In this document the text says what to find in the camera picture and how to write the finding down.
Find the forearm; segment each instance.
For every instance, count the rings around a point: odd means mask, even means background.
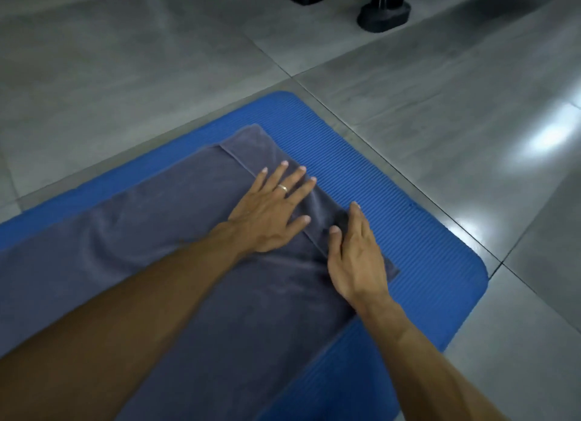
[[[370,300],[357,311],[379,347],[407,421],[504,419],[395,301]]]
[[[112,419],[244,255],[228,227],[101,293],[0,359],[0,419]]]

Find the finger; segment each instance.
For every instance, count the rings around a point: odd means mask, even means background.
[[[329,263],[341,260],[341,229],[337,225],[329,228]]]
[[[365,238],[373,237],[373,232],[371,231],[369,220],[367,220],[362,210],[359,213],[361,215],[361,233],[363,234],[363,237]]]
[[[291,175],[284,178],[280,183],[280,185],[285,187],[287,190],[285,191],[280,188],[280,186],[277,186],[278,188],[274,189],[274,192],[277,193],[281,198],[285,197],[287,193],[293,189],[296,183],[300,181],[306,172],[307,168],[305,166],[299,167],[294,172],[292,172]]]
[[[299,234],[304,228],[311,222],[310,216],[301,216],[300,218],[294,219],[293,222],[287,225],[285,230],[285,245],[291,241],[291,239]]]
[[[287,198],[287,201],[293,206],[293,208],[296,207],[304,198],[309,195],[310,192],[313,191],[316,184],[317,178],[311,176],[307,182],[296,189],[294,193]]]
[[[262,188],[264,180],[266,179],[267,172],[268,168],[266,167],[260,171],[260,173],[256,176],[256,179],[252,183],[251,189],[248,190],[248,193],[256,193],[258,190]]]
[[[274,173],[270,175],[270,177],[266,180],[264,184],[263,190],[272,191],[278,185],[278,182],[281,180],[282,175],[285,173],[289,166],[288,161],[282,161],[280,165],[274,170]]]
[[[347,228],[347,235],[361,236],[361,209],[359,205],[353,201],[349,205],[349,225]]]

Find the wrist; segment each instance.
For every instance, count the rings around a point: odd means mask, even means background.
[[[222,248],[230,249],[237,261],[253,252],[244,233],[230,221],[219,223],[208,234],[208,238],[215,240]]]
[[[367,328],[390,326],[396,329],[408,322],[403,308],[387,293],[368,295],[354,307]]]

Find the blue yoga mat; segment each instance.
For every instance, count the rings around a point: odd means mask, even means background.
[[[257,123],[318,177],[336,202],[357,201],[384,254],[401,269],[390,285],[408,317],[443,351],[487,286],[480,258],[355,151],[294,94],[277,92],[113,169],[0,225],[0,249],[80,213],[202,146]],[[266,420],[385,420],[399,406],[358,319],[267,408]]]

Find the black foot pad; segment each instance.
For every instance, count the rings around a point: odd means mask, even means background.
[[[385,32],[397,26],[403,25],[410,18],[411,6],[404,2],[396,9],[379,9],[371,4],[361,8],[357,23],[369,32]]]

